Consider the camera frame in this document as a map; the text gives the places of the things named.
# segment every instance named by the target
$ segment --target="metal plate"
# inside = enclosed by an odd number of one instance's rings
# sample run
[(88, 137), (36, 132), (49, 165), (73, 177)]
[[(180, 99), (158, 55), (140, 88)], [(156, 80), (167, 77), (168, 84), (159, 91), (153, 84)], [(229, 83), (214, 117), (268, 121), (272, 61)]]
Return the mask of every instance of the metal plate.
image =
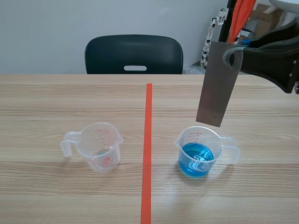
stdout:
[[(243, 51), (236, 50), (233, 52), (232, 49), (235, 47), (240, 46), (224, 42), (211, 43), (196, 117), (197, 122), (220, 127), (242, 66)], [(234, 54), (232, 66), (229, 65), (231, 54), (227, 54), (230, 51)]]

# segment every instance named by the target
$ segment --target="black chair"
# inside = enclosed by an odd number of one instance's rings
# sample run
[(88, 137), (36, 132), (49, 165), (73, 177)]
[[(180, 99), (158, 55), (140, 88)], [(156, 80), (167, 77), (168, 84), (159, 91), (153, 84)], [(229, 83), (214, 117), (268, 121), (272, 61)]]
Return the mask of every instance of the black chair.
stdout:
[[(183, 51), (174, 39), (152, 35), (101, 36), (85, 50), (88, 74), (182, 74)], [(125, 66), (146, 70), (125, 70)]]

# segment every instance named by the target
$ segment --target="chair handle hole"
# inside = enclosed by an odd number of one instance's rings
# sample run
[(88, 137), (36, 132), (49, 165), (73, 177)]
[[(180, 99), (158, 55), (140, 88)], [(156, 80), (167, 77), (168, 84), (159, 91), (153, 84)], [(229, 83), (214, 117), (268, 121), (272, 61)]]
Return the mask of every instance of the chair handle hole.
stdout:
[(138, 66), (138, 65), (127, 65), (124, 67), (126, 71), (146, 71), (146, 66)]

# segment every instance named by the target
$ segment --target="empty measuring cup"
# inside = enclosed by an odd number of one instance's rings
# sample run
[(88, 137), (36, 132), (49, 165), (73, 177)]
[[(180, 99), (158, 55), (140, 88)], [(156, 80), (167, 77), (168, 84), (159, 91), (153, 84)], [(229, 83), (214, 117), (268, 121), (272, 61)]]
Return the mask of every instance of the empty measuring cup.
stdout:
[(97, 172), (107, 172), (120, 161), (119, 144), (123, 142), (117, 128), (108, 123), (96, 123), (81, 132), (68, 132), (60, 143), (65, 157), (71, 157), (71, 143)]
[(179, 151), (179, 165), (182, 171), (193, 177), (207, 174), (224, 149), (231, 149), (230, 160), (236, 164), (239, 148), (236, 140), (223, 138), (206, 127), (189, 127), (175, 141)]

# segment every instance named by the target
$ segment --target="red tape line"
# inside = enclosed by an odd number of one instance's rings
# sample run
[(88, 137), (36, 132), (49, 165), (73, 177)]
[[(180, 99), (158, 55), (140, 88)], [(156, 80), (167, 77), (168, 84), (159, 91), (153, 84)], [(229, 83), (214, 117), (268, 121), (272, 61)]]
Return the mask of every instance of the red tape line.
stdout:
[(153, 84), (146, 85), (141, 220), (140, 224), (151, 223), (151, 125), (152, 125), (152, 93)]

